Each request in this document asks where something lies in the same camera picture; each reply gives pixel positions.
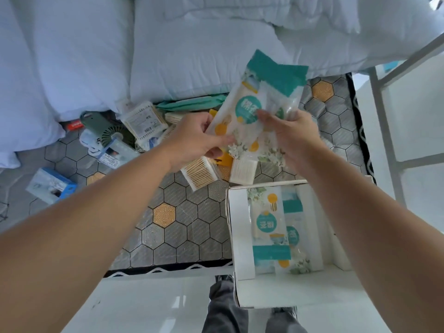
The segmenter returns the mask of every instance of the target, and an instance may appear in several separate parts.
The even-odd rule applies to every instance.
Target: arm
[[[169,171],[230,136],[203,133],[187,115],[161,145],[0,236],[0,322],[5,332],[60,332],[97,286]]]
[[[289,165],[313,187],[389,328],[442,331],[444,236],[331,152],[307,112],[294,122],[259,115],[275,130]]]

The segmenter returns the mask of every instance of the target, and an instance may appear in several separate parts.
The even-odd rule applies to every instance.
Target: white box
[[[259,274],[253,261],[247,188],[298,185],[307,223],[318,227],[324,270],[310,274]],[[234,297],[243,308],[289,307],[362,298],[363,288],[353,271],[333,265],[333,244],[328,219],[306,180],[261,183],[231,187],[226,193],[226,217],[234,264]]]

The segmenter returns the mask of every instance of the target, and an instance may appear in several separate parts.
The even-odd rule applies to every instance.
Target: leg
[[[296,308],[274,308],[267,322],[265,333],[307,333],[299,324],[296,316]]]
[[[210,288],[210,304],[202,333],[248,333],[248,311],[234,303],[231,280],[219,280]]]

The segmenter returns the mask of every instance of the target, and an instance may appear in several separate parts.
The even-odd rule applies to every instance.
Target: forearm
[[[389,327],[395,332],[441,330],[442,234],[326,149],[309,151],[302,166]]]
[[[0,314],[3,328],[61,331],[103,277],[169,169],[159,147],[3,234],[0,303],[8,309]]]

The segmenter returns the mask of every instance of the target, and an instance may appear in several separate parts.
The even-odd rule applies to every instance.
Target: gold hexagon
[[[231,167],[228,166],[218,166],[221,178],[225,181],[230,180]]]
[[[313,97],[326,102],[333,97],[333,85],[325,81],[319,81],[312,87]]]
[[[153,222],[163,228],[168,227],[176,219],[176,209],[169,204],[162,203],[154,208]]]
[[[94,173],[94,174],[92,174],[92,175],[90,175],[90,176],[87,177],[87,179],[86,179],[86,185],[90,185],[90,184],[96,182],[97,180],[100,180],[100,179],[103,178],[104,176],[105,176],[105,174],[100,173],[100,172]]]

